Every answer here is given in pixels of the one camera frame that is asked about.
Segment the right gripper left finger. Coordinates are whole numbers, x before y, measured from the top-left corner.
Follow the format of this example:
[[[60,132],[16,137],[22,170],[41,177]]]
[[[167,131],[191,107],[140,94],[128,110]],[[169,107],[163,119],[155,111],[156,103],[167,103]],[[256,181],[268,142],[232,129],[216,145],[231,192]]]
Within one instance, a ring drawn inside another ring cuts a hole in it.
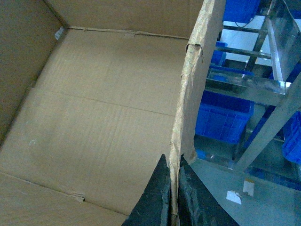
[[[170,193],[170,170],[162,154],[141,198],[122,225],[169,226]]]

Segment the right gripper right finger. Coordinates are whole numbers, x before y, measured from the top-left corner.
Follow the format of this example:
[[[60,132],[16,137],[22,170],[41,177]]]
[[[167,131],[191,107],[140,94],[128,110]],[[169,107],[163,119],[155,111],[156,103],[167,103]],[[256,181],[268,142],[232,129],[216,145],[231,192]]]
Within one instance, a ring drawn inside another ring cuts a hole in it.
[[[178,215],[182,226],[238,225],[206,188],[184,156],[181,156],[179,169]]]

